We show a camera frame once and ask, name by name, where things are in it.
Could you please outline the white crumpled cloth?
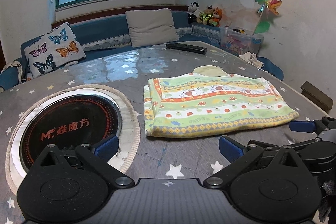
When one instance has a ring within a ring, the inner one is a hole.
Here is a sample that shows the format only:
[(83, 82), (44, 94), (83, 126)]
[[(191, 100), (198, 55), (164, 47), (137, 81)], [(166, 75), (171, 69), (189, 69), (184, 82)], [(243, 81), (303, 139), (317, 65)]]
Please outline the white crumpled cloth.
[(255, 53), (246, 52), (243, 55), (239, 55), (239, 58), (259, 69), (264, 66), (264, 63), (257, 59), (257, 55)]

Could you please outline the blue bench sofa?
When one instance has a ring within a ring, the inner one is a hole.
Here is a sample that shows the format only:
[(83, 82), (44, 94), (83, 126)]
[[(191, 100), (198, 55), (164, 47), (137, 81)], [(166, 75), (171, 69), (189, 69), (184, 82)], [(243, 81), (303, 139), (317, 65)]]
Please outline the blue bench sofa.
[[(180, 42), (200, 40), (220, 47), (220, 28), (197, 23), (188, 24), (185, 11), (173, 11), (172, 16)], [(81, 62), (132, 50), (125, 14), (87, 20), (72, 24), (71, 28), (86, 55)], [(21, 82), (32, 79), (29, 76), (24, 50), (40, 37), (28, 40), (21, 45), (21, 57), (14, 60), (18, 65), (9, 67), (1, 73), (1, 91), (9, 90)]]

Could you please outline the black remote control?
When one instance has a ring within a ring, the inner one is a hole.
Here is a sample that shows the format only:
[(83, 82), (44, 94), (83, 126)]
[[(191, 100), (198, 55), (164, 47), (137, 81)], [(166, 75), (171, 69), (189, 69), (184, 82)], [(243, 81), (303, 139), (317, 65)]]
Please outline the black remote control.
[(200, 55), (205, 55), (207, 53), (207, 48), (205, 47), (193, 46), (190, 44), (183, 44), (183, 43), (167, 43), (166, 48), (171, 50), (197, 53)]

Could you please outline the clear plastic toy box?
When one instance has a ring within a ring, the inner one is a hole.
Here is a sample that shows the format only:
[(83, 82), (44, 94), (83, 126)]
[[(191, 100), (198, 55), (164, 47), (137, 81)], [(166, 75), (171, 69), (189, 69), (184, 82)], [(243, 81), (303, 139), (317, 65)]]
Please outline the clear plastic toy box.
[(243, 55), (247, 52), (258, 54), (264, 41), (261, 34), (252, 35), (251, 32), (244, 30), (238, 32), (237, 29), (228, 26), (220, 28), (220, 47), (233, 55)]

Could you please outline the orange green plush toys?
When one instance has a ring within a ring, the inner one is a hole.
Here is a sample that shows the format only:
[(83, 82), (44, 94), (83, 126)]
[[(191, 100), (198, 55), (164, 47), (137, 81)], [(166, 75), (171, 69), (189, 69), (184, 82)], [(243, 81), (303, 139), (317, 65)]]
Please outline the orange green plush toys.
[(197, 23), (219, 27), (222, 16), (222, 9), (219, 7), (213, 8), (213, 6), (210, 5), (203, 12), (199, 13), (199, 16), (197, 17)]

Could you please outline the colourful striped baby garment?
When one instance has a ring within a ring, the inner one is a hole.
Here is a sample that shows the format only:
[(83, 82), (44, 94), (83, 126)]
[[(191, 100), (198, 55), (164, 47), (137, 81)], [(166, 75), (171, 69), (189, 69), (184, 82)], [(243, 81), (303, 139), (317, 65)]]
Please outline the colourful striped baby garment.
[(275, 127), (299, 116), (268, 80), (225, 72), (149, 79), (143, 97), (145, 133), (158, 138)]

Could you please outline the colourful pinwheel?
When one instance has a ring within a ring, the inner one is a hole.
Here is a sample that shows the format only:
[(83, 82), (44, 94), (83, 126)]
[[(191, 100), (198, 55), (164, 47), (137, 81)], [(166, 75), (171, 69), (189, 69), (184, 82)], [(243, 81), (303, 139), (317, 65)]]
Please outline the colourful pinwheel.
[(255, 0), (260, 6), (257, 15), (258, 23), (253, 31), (254, 34), (262, 34), (270, 29), (273, 18), (280, 16), (278, 8), (282, 5), (281, 0)]

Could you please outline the black induction hotpot cooker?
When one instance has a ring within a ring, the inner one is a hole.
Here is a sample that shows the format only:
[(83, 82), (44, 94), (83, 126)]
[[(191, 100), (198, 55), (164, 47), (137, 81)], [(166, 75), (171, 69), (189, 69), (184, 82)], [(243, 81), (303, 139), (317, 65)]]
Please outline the black induction hotpot cooker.
[(122, 129), (120, 107), (101, 89), (65, 92), (39, 103), (15, 130), (11, 168), (24, 177), (49, 144), (71, 154), (78, 145), (94, 145)]

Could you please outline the beige plain cushion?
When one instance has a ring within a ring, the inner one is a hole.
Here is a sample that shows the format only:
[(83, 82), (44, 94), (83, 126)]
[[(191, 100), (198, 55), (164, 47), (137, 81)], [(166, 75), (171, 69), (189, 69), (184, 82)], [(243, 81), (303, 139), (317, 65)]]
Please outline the beige plain cushion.
[(125, 15), (133, 48), (179, 40), (171, 9), (134, 10)]

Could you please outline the black white panda plush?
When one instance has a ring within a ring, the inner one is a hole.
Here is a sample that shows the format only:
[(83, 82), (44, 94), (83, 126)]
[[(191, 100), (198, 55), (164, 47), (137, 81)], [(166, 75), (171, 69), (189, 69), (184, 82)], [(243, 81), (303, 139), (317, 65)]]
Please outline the black white panda plush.
[(187, 10), (188, 10), (188, 17), (187, 17), (188, 24), (195, 23), (200, 13), (198, 2), (192, 2), (188, 6)]

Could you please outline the dark wooden chair back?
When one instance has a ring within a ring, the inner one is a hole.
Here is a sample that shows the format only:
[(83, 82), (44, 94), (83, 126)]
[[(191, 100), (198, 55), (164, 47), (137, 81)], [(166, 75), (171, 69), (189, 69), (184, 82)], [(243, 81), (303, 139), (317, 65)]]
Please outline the dark wooden chair back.
[(304, 82), (300, 88), (301, 94), (303, 96), (316, 104), (326, 113), (329, 113), (330, 110), (333, 108), (333, 100), (321, 90), (312, 85), (310, 82)]

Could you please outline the butterfly print cushion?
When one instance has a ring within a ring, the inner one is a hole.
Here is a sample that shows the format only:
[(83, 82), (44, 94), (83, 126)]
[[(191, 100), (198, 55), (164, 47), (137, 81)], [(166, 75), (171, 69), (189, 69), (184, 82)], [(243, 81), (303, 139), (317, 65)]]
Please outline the butterfly print cushion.
[(64, 65), (86, 58), (75, 33), (68, 23), (54, 28), (37, 38), (24, 50), (29, 76), (37, 78)]

